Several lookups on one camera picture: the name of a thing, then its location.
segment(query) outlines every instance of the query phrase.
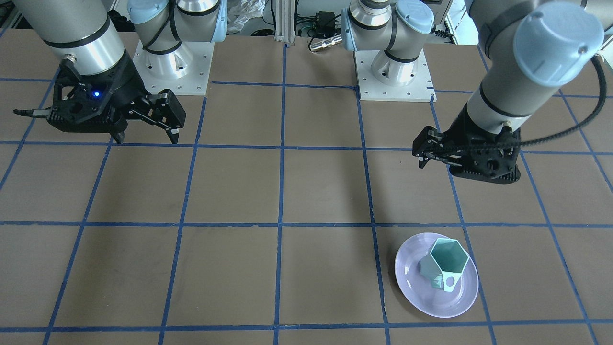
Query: hexagonal cup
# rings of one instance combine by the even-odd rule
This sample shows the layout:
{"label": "hexagonal cup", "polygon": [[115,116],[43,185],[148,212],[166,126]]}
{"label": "hexagonal cup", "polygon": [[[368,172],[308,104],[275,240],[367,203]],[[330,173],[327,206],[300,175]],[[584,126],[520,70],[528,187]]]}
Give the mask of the hexagonal cup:
{"label": "hexagonal cup", "polygon": [[419,260],[419,272],[432,282],[433,288],[451,292],[462,276],[468,259],[468,253],[458,240],[438,238],[428,255]]}

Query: plastic bag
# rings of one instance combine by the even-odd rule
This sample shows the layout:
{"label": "plastic bag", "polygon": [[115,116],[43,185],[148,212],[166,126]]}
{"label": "plastic bag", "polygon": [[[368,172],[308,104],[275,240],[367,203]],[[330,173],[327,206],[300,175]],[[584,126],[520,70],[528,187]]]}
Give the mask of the plastic bag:
{"label": "plastic bag", "polygon": [[264,16],[265,0],[227,0],[228,34],[238,34],[252,18]]}

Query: cup on plate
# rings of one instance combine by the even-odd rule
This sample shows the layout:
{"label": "cup on plate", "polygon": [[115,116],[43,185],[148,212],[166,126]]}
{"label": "cup on plate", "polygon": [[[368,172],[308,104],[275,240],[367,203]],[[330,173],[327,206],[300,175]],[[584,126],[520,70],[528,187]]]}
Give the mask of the cup on plate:
{"label": "cup on plate", "polygon": [[438,238],[419,260],[419,272],[432,282],[433,288],[452,292],[468,260],[468,253],[458,240]]}

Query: silver cylinder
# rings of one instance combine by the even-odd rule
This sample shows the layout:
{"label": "silver cylinder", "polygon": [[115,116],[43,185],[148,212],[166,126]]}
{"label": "silver cylinder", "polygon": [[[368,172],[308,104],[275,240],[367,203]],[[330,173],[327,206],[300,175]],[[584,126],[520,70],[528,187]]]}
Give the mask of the silver cylinder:
{"label": "silver cylinder", "polygon": [[403,87],[409,85],[417,74],[417,64],[415,61],[401,63],[390,59],[384,51],[380,51],[370,70],[380,82],[393,87]]}
{"label": "silver cylinder", "polygon": [[194,54],[186,44],[168,54],[143,52],[149,72],[159,79],[179,79],[191,71]]}
{"label": "silver cylinder", "polygon": [[360,0],[353,0],[349,5],[351,16],[365,26],[382,26],[392,18],[391,6],[382,9],[371,9],[364,6]]}
{"label": "silver cylinder", "polygon": [[94,34],[107,20],[99,0],[14,0],[41,39],[68,43]]}
{"label": "silver cylinder", "polygon": [[17,0],[15,4],[58,59],[75,58],[84,75],[102,73],[123,56],[123,45],[100,1]]}
{"label": "silver cylinder", "polygon": [[177,7],[188,12],[204,12],[217,5],[219,0],[179,0]]}

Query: light blue joint cap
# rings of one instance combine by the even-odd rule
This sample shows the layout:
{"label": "light blue joint cap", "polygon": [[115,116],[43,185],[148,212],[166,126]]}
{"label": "light blue joint cap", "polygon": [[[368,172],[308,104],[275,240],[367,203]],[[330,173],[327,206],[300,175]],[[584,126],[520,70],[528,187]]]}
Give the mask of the light blue joint cap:
{"label": "light blue joint cap", "polygon": [[142,24],[154,19],[166,6],[169,0],[129,0],[128,13],[132,24]]}
{"label": "light blue joint cap", "polygon": [[513,40],[513,54],[530,80],[560,87],[581,72],[603,41],[604,29],[596,16],[579,5],[552,1],[522,20]]}
{"label": "light blue joint cap", "polygon": [[396,13],[418,33],[429,34],[434,25],[434,13],[420,0],[399,0],[396,3]]}
{"label": "light blue joint cap", "polygon": [[211,42],[223,42],[226,39],[228,27],[228,3],[226,0],[219,0],[219,12],[217,14],[217,24]]}
{"label": "light blue joint cap", "polygon": [[353,36],[353,27],[349,21],[349,10],[341,11],[341,35],[343,36],[343,46],[350,52],[356,52],[356,39]]}

